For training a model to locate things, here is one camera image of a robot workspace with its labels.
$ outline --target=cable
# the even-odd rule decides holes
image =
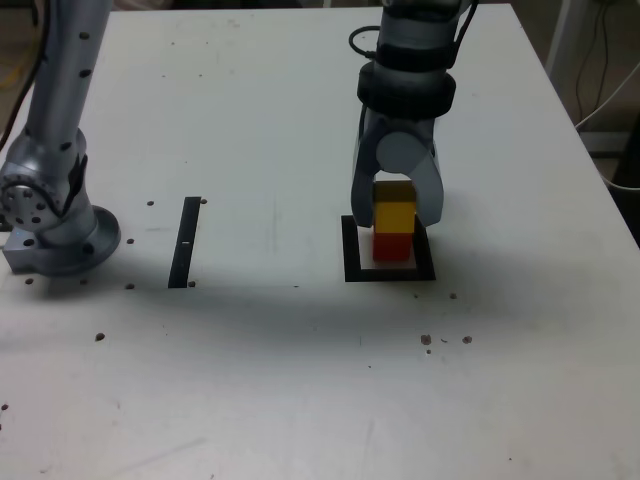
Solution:
[[[613,97],[615,97],[618,92],[620,90],[622,90],[622,88],[625,86],[625,84],[631,79],[631,77],[633,77],[635,75],[635,73],[640,69],[640,62],[638,62],[638,64],[634,67],[633,70],[631,70],[631,73],[629,75],[627,75],[627,78],[625,78],[622,83],[618,86],[618,88],[616,88],[616,90],[609,96],[609,98],[607,98],[604,103],[602,105],[600,105],[598,108],[596,108],[593,112],[591,112],[590,115],[588,115],[586,118],[584,118],[582,121],[580,121],[579,123],[577,123],[575,125],[576,130],[578,130],[582,125],[584,125],[591,117],[593,117],[595,114],[597,114],[600,110],[602,110],[612,99]],[[622,185],[618,185],[613,183],[612,181],[608,180],[607,178],[605,178],[602,174],[600,174],[600,178],[602,178],[602,180],[604,181],[604,183],[606,183],[607,185],[609,185],[611,188],[615,188],[617,190],[622,190],[625,192],[640,192],[640,187],[623,187]]]
[[[471,25],[471,20],[473,20],[473,16],[476,14],[476,10],[478,9],[478,4],[480,3],[480,0],[472,0],[471,2],[471,8],[469,9],[469,14],[467,15],[467,19],[465,20],[464,24],[462,25],[462,27],[460,28],[460,33],[458,33],[458,39],[456,40],[456,50],[455,53],[453,54],[453,58],[451,59],[451,67],[453,67],[453,64],[456,61],[456,58],[458,58],[458,52],[460,51],[460,45],[462,45],[462,39],[464,38],[465,34],[467,33],[467,30],[469,29],[469,25]]]
[[[607,185],[609,185],[612,188],[615,188],[616,190],[622,190],[622,191],[625,191],[625,192],[640,192],[640,187],[623,187],[622,185],[617,185],[617,184],[613,183],[611,180],[608,180],[602,174],[600,174],[600,177],[602,177],[602,180],[604,181],[604,183],[606,183]]]
[[[362,55],[365,58],[368,58],[369,60],[375,58],[376,56],[376,52],[372,52],[372,51],[366,51],[366,50],[362,50],[359,47],[356,47],[355,43],[353,43],[354,38],[356,38],[357,35],[360,35],[361,33],[364,32],[379,32],[380,31],[380,27],[378,25],[369,25],[367,27],[360,27],[356,30],[354,30],[353,32],[351,32],[351,35],[349,35],[349,46],[353,49],[354,52]]]
[[[636,72],[638,71],[638,69],[640,69],[640,62],[638,62],[638,64],[633,68],[633,70],[631,70],[631,73],[629,75],[627,75],[627,78],[625,78],[622,83],[618,86],[618,88],[616,88],[616,90],[609,96],[609,98],[607,98],[602,105],[600,105],[598,108],[596,108],[591,114],[587,115],[585,118],[583,118],[582,120],[580,120],[580,122],[578,122],[575,125],[575,128],[578,129],[580,128],[582,125],[584,125],[585,123],[587,123],[587,121],[593,117],[595,114],[597,114],[600,110],[602,110],[611,100],[613,100],[613,97],[615,97],[620,90],[622,90],[622,88],[626,85],[626,83],[631,80],[631,77],[633,77]]]
[[[44,0],[44,22],[42,24],[42,37],[40,40],[40,47],[38,48],[38,54],[36,55],[36,60],[33,63],[33,67],[31,68],[31,72],[29,72],[29,76],[24,82],[22,86],[22,90],[18,94],[18,98],[16,99],[15,104],[9,114],[9,120],[7,120],[7,125],[4,129],[4,133],[2,134],[2,139],[0,140],[0,152],[6,145],[9,140],[9,136],[11,135],[11,130],[13,129],[13,124],[16,122],[16,118],[18,117],[18,113],[20,112],[20,107],[22,106],[22,102],[25,97],[29,93],[31,89],[31,85],[38,74],[38,70],[40,68],[40,64],[42,63],[43,58],[45,57],[45,52],[47,50],[47,41],[49,39],[49,27],[51,26],[51,0]]]
[[[611,3],[608,3],[606,7],[604,7],[601,18],[602,35],[604,37],[604,65],[602,67],[600,86],[598,87],[598,96],[596,97],[596,103],[593,106],[593,110],[598,108],[598,105],[600,105],[600,99],[602,99],[602,91],[604,90],[604,81],[607,78],[607,70],[609,69],[609,35],[607,33],[607,13],[609,12],[609,8],[611,7],[611,5],[613,5],[614,3],[616,3],[616,0],[613,0]]]
[[[589,57],[591,57],[591,53],[593,53],[593,49],[596,46],[596,42],[598,41],[598,20],[600,20],[600,16],[604,11],[605,5],[601,4],[598,8],[598,13],[596,14],[596,19],[593,22],[593,36],[591,37],[591,44],[589,45],[589,49],[587,50],[584,59],[582,60],[582,65],[580,65],[580,70],[578,71],[578,77],[576,78],[576,100],[578,102],[578,111],[579,117],[582,118],[584,115],[584,110],[582,108],[582,101],[580,100],[580,81],[582,80],[582,74],[584,73],[584,69],[587,66],[587,62],[589,61]]]

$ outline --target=yellow block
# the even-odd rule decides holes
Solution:
[[[377,181],[373,198],[377,233],[413,233],[416,192],[410,180]]]
[[[413,233],[416,202],[376,202],[376,233]]]

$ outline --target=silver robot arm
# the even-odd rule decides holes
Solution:
[[[0,213],[15,227],[3,253],[14,272],[81,272],[120,241],[115,217],[89,202],[78,128],[111,5],[45,0],[46,48],[29,116],[0,170]]]
[[[15,226],[3,249],[11,269],[57,276],[98,265],[120,241],[115,217],[87,196],[87,145],[78,129],[112,1],[44,3],[46,48],[26,126],[0,170],[0,212]],[[376,52],[367,55],[373,61],[361,70],[358,85],[363,114],[351,204],[359,225],[373,222],[373,182],[380,170],[407,175],[422,223],[439,221],[443,189],[433,126],[453,102],[455,82],[446,70],[477,3],[385,5]],[[470,4],[454,41],[458,19]]]
[[[469,8],[455,39],[460,16]],[[433,140],[435,119],[449,111],[456,83],[447,73],[478,0],[391,0],[384,7],[375,52],[353,45],[372,61],[360,71],[363,109],[351,209],[358,225],[373,223],[373,184],[379,171],[409,177],[424,226],[440,221],[444,192]]]

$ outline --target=black strip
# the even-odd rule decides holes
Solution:
[[[171,262],[169,288],[187,288],[199,213],[200,197],[186,197],[182,207],[182,218],[180,219],[176,248],[173,252],[173,262]]]
[[[436,272],[433,268],[427,231],[417,215],[413,231],[413,256],[416,259],[416,270],[420,280],[435,280]]]
[[[420,282],[436,279],[427,233],[417,216],[413,234],[416,267],[407,269],[362,270],[356,222],[352,215],[343,215],[341,221],[345,282]]]
[[[342,252],[344,257],[344,281],[358,282],[360,277],[360,245],[358,243],[358,226],[353,215],[342,218]]]
[[[362,138],[362,134],[364,133],[364,119],[367,114],[367,106],[363,103],[362,109],[360,110],[360,121],[358,122],[358,141]]]

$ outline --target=table surface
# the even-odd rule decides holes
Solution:
[[[344,283],[346,39],[380,14],[112,15],[81,126],[123,242],[85,277],[2,262],[3,480],[640,476],[637,248],[509,6],[437,124],[437,281]]]

